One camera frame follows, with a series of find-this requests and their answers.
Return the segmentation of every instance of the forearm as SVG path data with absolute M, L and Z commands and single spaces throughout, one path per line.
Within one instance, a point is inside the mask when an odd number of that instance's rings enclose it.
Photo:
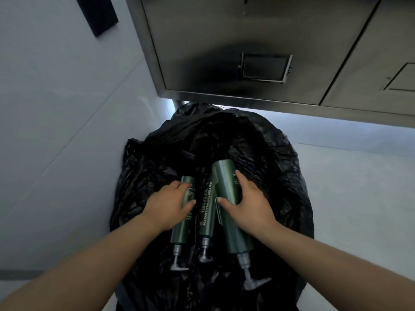
M 3 310 L 101 311 L 116 286 L 158 235 L 137 216 L 96 245 L 80 252 L 6 298 Z
M 338 310 L 415 310 L 415 282 L 281 225 L 257 238 Z

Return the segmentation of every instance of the black garbage bag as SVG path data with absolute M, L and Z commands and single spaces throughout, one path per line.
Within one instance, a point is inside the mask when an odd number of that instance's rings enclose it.
M 297 153 L 287 137 L 262 116 L 209 104 L 185 104 L 143 141 L 125 146 L 115 205 L 110 220 L 117 229 L 140 214 L 148 197 L 181 175 L 196 178 L 197 222 L 204 182 L 213 162 L 232 159 L 269 200 L 284 226 L 314 237 L 313 211 Z M 191 227 L 182 259 L 190 268 L 172 272 L 170 231 L 159 235 L 122 282 L 123 298 L 136 310 L 293 310 L 305 281 L 282 259 L 255 240 L 251 273 L 272 281 L 253 291 L 243 289 L 244 273 L 227 254 L 220 225 L 211 239 L 211 263 L 200 263 L 200 240 Z

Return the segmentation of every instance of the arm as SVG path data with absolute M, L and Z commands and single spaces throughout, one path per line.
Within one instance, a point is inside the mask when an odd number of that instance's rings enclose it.
M 241 204 L 219 203 L 236 224 L 271 248 L 335 308 L 415 310 L 415 282 L 279 224 L 261 190 L 236 172 Z
M 153 193 L 141 215 L 12 293 L 0 311 L 101 311 L 146 246 L 190 212 L 195 201 L 181 208 L 190 186 L 174 181 Z

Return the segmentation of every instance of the hand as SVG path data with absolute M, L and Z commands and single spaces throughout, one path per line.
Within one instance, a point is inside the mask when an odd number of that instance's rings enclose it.
M 165 185 L 160 191 L 154 192 L 147 201 L 141 217 L 151 222 L 158 232 L 172 229 L 180 223 L 192 210 L 196 200 L 189 201 L 182 207 L 182 201 L 186 190 L 192 185 L 173 181 Z
M 259 234 L 279 223 L 271 206 L 255 183 L 249 181 L 239 170 L 235 173 L 242 187 L 242 201 L 234 205 L 225 198 L 217 198 L 219 204 L 232 216 L 243 230 L 259 239 Z

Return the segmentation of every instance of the green bottle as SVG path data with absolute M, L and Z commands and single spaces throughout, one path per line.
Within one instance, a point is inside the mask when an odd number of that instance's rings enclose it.
M 215 184 L 210 175 L 205 183 L 203 190 L 203 200 L 200 206 L 199 214 L 199 230 L 198 235 L 202 236 L 203 253 L 199 257 L 202 263 L 212 261 L 207 255 L 207 250 L 210 244 L 210 238 L 213 236 L 215 229 L 215 220 L 217 212 L 217 201 L 215 193 Z
M 233 161 L 225 159 L 215 162 L 212 165 L 212 174 L 217 197 L 226 198 L 232 204 L 238 205 L 242 200 L 242 189 L 235 176 L 235 165 Z M 271 278 L 262 280 L 252 279 L 251 273 L 249 272 L 249 268 L 251 267 L 249 251 L 254 248 L 251 235 L 239 229 L 231 215 L 223 207 L 219 207 L 218 212 L 220 213 L 223 230 L 225 232 L 228 253 L 236 254 L 239 265 L 245 272 L 244 288 L 246 290 L 253 290 L 269 282 Z
M 182 207 L 187 204 L 187 202 L 195 199 L 195 184 L 196 181 L 193 177 L 183 176 L 180 180 L 184 183 L 191 183 L 192 186 L 186 190 L 184 194 L 184 198 L 182 201 Z M 192 221 L 192 212 L 186 215 L 186 218 L 182 220 L 180 223 L 173 227 L 171 231 L 171 238 L 170 243 L 173 244 L 173 256 L 174 262 L 173 265 L 170 267 L 172 271 L 185 271 L 189 268 L 187 267 L 179 267 L 178 260 L 179 255 L 181 253 L 182 245 L 187 243 L 190 234 L 190 223 Z

